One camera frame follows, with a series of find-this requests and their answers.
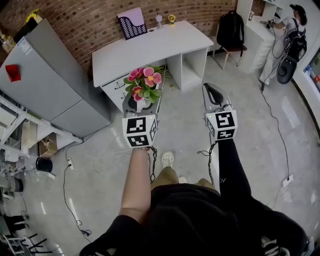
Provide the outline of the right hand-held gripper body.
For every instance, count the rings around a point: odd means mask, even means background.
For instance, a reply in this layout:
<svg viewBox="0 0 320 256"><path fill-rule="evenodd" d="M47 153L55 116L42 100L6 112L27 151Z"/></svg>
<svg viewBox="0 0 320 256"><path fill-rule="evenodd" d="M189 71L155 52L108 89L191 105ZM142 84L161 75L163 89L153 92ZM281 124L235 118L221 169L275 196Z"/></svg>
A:
<svg viewBox="0 0 320 256"><path fill-rule="evenodd" d="M237 132L237 112L230 100L222 104L205 103L204 121L214 141L233 139Z"/></svg>

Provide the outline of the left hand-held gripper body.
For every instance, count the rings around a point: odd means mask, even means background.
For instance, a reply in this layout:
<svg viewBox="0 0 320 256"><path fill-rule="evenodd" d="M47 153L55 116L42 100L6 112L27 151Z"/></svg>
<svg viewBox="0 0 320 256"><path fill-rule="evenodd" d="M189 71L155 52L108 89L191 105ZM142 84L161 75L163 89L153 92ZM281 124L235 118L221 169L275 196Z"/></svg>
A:
<svg viewBox="0 0 320 256"><path fill-rule="evenodd" d="M158 131L159 110L135 113L133 109L123 109L122 132L130 148L151 147Z"/></svg>

